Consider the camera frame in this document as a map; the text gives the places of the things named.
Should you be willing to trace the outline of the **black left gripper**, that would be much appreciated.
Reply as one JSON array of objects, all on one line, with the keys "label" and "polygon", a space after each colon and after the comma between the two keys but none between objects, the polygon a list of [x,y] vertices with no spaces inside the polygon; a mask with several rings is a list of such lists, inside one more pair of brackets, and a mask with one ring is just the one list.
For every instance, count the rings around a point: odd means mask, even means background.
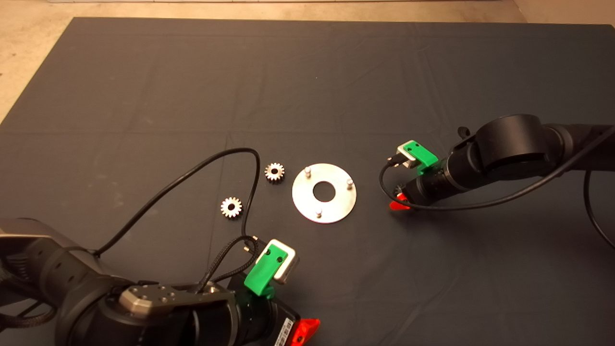
[{"label": "black left gripper", "polygon": [[300,315],[278,298],[259,297],[244,285],[246,276],[233,276],[227,288],[235,293],[238,328],[234,346],[306,346],[320,328],[319,319]]}]

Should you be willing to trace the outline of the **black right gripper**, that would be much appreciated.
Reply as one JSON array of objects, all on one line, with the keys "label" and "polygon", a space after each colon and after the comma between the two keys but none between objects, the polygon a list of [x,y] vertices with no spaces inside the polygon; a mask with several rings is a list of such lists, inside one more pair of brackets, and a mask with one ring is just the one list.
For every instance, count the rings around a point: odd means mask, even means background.
[{"label": "black right gripper", "polygon": [[419,175],[415,179],[407,182],[403,186],[403,192],[396,195],[396,201],[390,202],[390,209],[411,210],[408,202],[416,205],[430,206],[440,200],[439,196],[439,174]]}]

